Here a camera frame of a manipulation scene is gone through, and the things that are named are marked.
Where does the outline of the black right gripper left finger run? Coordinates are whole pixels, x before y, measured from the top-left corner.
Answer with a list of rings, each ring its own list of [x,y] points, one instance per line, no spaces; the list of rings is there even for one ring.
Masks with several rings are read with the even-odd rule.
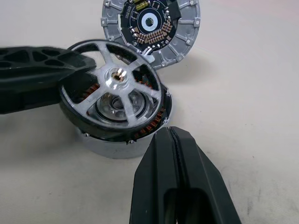
[[[194,223],[183,140],[192,140],[192,136],[178,127],[162,128],[154,134],[135,172],[129,223]]]

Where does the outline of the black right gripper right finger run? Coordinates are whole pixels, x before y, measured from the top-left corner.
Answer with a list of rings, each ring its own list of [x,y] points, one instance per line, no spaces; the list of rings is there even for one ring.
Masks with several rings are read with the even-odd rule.
[[[188,131],[171,128],[178,171],[179,224],[239,224],[224,180]]]

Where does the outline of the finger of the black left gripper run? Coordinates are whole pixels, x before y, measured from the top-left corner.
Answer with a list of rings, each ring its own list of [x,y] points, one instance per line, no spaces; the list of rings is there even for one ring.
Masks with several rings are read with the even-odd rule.
[[[0,88],[49,88],[74,73],[95,67],[94,59],[68,49],[48,46],[1,48]]]
[[[0,113],[8,114],[58,104],[60,81],[0,80]]]

